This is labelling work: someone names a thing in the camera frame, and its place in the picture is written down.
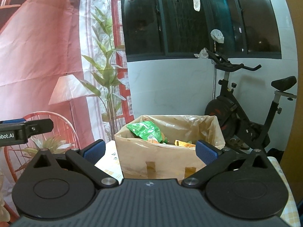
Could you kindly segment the yellow snack packet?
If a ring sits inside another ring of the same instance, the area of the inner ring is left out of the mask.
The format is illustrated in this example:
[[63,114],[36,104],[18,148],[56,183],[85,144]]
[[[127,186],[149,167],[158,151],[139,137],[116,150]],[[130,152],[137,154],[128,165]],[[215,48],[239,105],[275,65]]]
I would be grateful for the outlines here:
[[184,148],[193,148],[196,146],[195,144],[191,144],[190,142],[184,142],[181,140],[175,140],[174,145],[179,146],[179,147],[184,147]]

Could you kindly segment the large green snack bag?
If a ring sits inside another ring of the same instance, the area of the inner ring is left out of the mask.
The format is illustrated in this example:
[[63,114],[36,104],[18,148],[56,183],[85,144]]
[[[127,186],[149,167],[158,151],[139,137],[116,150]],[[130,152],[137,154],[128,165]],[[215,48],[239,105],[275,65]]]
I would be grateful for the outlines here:
[[162,133],[160,128],[154,124],[152,121],[141,121],[137,123],[127,124],[126,127],[133,133],[136,137],[141,138],[145,141],[168,143],[167,137]]

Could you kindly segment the black exercise bike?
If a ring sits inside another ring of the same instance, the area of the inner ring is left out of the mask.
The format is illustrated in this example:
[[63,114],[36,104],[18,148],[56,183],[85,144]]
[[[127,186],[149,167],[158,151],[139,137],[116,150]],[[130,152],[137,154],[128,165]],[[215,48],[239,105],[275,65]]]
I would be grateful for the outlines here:
[[[265,122],[269,107],[274,98],[275,89],[271,82],[289,76],[298,77],[297,53],[283,54],[282,59],[270,58],[231,58],[234,64],[243,63],[248,67],[262,65],[261,69],[252,72],[239,70],[230,74],[230,81],[237,87],[234,95],[253,122],[262,124]],[[289,140],[295,105],[297,100],[289,101],[281,97],[279,107],[280,114],[276,114],[269,130],[270,144],[267,150],[276,148],[284,151]]]

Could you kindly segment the cardboard box with plastic liner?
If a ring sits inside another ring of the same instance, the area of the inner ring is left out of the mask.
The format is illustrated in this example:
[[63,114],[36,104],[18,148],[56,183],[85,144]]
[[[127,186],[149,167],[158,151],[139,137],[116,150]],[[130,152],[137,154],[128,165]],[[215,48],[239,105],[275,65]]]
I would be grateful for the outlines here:
[[183,180],[201,168],[195,147],[174,144],[176,140],[192,143],[204,140],[221,150],[225,140],[215,116],[197,115],[142,115],[132,124],[153,122],[167,138],[164,143],[152,143],[136,136],[127,126],[115,134],[115,142],[124,178]]

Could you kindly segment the dark window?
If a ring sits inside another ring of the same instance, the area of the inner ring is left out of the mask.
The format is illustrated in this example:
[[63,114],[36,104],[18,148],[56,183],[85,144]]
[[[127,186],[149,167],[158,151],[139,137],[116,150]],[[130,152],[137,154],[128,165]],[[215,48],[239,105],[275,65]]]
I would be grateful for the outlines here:
[[[230,58],[281,58],[271,0],[121,0],[126,58],[193,58],[203,48]],[[224,43],[211,38],[223,33]]]

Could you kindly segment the printed wall backdrop cloth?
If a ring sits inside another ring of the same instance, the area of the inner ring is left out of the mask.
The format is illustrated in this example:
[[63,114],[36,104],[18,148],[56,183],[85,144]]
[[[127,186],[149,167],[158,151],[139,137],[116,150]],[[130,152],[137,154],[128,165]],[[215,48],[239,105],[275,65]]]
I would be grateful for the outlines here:
[[98,11],[112,14],[115,0],[1,0],[1,119],[51,111],[70,119],[79,144],[104,138],[104,119],[85,97],[50,104],[63,75],[92,79],[89,56],[104,64],[93,41],[97,26],[81,31]]

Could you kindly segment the crumpled cloth on handlebar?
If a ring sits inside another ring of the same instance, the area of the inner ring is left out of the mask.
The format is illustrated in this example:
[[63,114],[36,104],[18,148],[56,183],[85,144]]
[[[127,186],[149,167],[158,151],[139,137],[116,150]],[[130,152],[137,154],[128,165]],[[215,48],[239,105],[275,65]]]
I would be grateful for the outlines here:
[[194,53],[195,58],[209,58],[207,48],[203,48],[199,53]]

